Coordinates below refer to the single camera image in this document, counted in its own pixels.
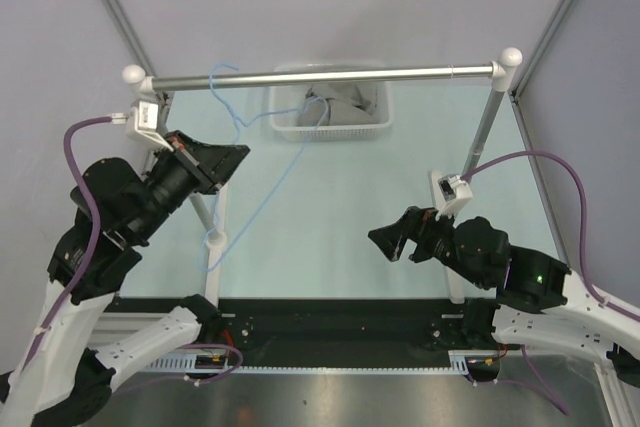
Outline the grey t shirt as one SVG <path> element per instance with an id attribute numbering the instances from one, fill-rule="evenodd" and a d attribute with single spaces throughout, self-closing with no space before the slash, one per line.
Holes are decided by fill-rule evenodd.
<path id="1" fill-rule="evenodd" d="M 358 83 L 312 84 L 298 115 L 301 127 L 375 124 L 376 87 Z"/>

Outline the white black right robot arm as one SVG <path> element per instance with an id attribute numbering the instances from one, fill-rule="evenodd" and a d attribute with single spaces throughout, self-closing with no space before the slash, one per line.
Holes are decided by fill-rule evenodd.
<path id="1" fill-rule="evenodd" d="M 622 382 L 639 385 L 639 315 L 587 286 L 565 263 L 510 244 L 507 233 L 487 219 L 475 217 L 455 225 L 434 208 L 412 206 L 395 223 L 369 231 L 368 238 L 391 262 L 411 241 L 412 262 L 436 259 L 474 286 L 493 289 L 500 305 L 562 318 L 604 335 L 611 342 L 604 359 Z"/>

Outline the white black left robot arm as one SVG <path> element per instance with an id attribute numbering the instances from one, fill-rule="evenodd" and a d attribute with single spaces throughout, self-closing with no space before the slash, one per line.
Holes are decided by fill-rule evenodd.
<path id="1" fill-rule="evenodd" d="M 128 338 L 89 345 L 154 233 L 191 195 L 217 193 L 249 154 L 245 145 L 210 145 L 179 131 L 166 140 L 147 175 L 106 158 L 72 191 L 76 217 L 47 269 L 43 319 L 23 361 L 1 378 L 3 425 L 80 425 L 153 361 L 194 344 L 212 347 L 220 338 L 221 312 L 194 294 Z"/>

